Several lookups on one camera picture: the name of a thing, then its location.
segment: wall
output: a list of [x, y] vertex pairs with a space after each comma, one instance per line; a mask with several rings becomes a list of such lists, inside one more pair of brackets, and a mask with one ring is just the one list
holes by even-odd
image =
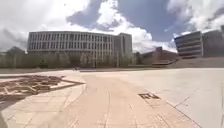
[[203, 34], [204, 57], [224, 56], [224, 39], [221, 31], [215, 30]]

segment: low building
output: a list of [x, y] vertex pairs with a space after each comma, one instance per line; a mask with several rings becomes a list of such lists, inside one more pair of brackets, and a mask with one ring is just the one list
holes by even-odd
[[168, 63], [178, 58], [178, 54], [163, 50], [162, 47], [157, 47], [153, 52], [142, 54], [142, 62], [144, 65]]
[[224, 56], [224, 38], [220, 30], [203, 34], [203, 57]]
[[182, 58], [194, 58], [203, 56], [203, 42], [200, 31], [176, 37], [177, 51]]
[[193, 32], [175, 38], [181, 58], [224, 56], [224, 26], [205, 33]]

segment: tree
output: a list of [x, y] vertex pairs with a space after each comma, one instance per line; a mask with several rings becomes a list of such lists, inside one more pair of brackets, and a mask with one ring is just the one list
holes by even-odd
[[80, 57], [75, 56], [75, 55], [70, 55], [69, 56], [69, 60], [70, 60], [70, 67], [79, 67], [80, 66]]
[[25, 51], [18, 47], [12, 47], [6, 52], [6, 64], [8, 68], [17, 68], [22, 66], [22, 57]]

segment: cloud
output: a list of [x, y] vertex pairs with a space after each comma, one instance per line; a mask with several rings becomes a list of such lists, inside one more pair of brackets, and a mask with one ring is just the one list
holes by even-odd
[[168, 50], [174, 49], [169, 47], [167, 42], [154, 41], [150, 32], [128, 21], [118, 11], [118, 0], [102, 1], [3, 1], [0, 5], [0, 48], [19, 46], [25, 49], [30, 31], [70, 30], [109, 34], [129, 33], [133, 36], [135, 51], [152, 50], [156, 46], [163, 46]]
[[218, 28], [224, 24], [223, 0], [169, 0], [168, 11], [177, 14], [196, 30]]

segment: white building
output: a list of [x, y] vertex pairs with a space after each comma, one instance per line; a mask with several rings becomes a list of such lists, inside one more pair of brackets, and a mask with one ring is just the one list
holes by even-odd
[[121, 33], [117, 36], [74, 31], [30, 32], [28, 53], [63, 52], [76, 56], [88, 55], [99, 61], [106, 57], [132, 57], [132, 36]]

